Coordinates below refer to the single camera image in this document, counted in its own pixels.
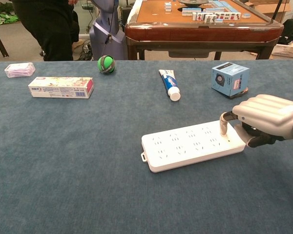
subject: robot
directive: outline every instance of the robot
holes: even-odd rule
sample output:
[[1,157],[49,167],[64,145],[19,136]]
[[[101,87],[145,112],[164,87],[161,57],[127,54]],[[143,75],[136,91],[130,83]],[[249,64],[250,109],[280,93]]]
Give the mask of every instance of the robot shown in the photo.
[[94,60],[110,55],[115,60],[128,59],[128,48],[123,31],[119,30],[117,8],[119,0],[91,0],[100,15],[90,29],[90,41]]
[[293,101],[263,94],[243,101],[220,116],[221,135],[235,119],[242,122],[234,128],[249,147],[293,139]]

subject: power strip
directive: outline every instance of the power strip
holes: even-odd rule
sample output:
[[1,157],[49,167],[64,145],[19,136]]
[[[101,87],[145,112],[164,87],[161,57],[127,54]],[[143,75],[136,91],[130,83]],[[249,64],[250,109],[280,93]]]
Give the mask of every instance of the power strip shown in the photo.
[[219,121],[213,121],[144,135],[141,158],[156,173],[235,154],[245,145],[229,123],[227,135],[221,136]]

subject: white basket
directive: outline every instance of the white basket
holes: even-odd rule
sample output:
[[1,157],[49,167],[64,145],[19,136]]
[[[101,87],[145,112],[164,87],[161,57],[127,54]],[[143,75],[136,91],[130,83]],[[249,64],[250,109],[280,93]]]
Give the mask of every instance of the white basket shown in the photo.
[[293,57],[293,46],[277,44],[273,48],[272,55]]

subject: green ball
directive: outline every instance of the green ball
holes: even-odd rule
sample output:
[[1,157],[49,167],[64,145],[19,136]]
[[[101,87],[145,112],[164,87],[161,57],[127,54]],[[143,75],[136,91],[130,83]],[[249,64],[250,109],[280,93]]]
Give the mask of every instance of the green ball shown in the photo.
[[115,60],[110,55],[103,55],[98,60],[98,69],[103,74],[109,74],[112,73],[115,69]]

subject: blue toothpaste tube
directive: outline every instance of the blue toothpaste tube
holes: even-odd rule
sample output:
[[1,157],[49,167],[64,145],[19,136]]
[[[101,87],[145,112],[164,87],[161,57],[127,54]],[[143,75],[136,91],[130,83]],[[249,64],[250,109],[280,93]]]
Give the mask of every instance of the blue toothpaste tube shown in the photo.
[[178,101],[180,99],[180,90],[177,87],[174,70],[159,70],[159,72],[165,84],[170,100]]

